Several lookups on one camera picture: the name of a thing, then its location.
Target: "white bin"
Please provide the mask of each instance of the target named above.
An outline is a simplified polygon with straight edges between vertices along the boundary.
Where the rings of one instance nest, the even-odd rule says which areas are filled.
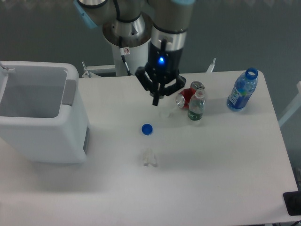
[[[2,61],[0,137],[31,161],[86,159],[89,120],[73,65]]]

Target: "red can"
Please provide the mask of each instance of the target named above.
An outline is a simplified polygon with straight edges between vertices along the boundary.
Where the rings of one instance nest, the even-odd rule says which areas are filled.
[[[193,81],[190,88],[183,89],[176,97],[175,102],[179,108],[189,108],[189,101],[198,88],[205,89],[204,85],[199,81]]]

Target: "transparent plastic piece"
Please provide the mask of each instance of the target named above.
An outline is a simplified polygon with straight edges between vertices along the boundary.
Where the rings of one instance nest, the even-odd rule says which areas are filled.
[[[153,167],[157,167],[157,159],[155,157],[155,154],[153,153],[151,148],[146,148],[143,152],[143,165],[148,166],[152,165]]]

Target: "warning sticker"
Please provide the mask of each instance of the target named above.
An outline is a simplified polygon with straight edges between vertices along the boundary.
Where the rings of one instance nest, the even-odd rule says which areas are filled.
[[[120,48],[120,53],[121,55],[127,55],[130,54],[130,47],[124,47],[124,48]]]

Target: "clear plastic bottle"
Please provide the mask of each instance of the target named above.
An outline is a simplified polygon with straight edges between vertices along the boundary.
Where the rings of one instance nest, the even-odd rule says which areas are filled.
[[[193,121],[200,120],[205,110],[205,103],[205,90],[199,88],[190,99],[188,118]]]
[[[241,111],[257,86],[257,69],[251,67],[242,73],[234,84],[234,88],[228,97],[227,106],[232,111]]]

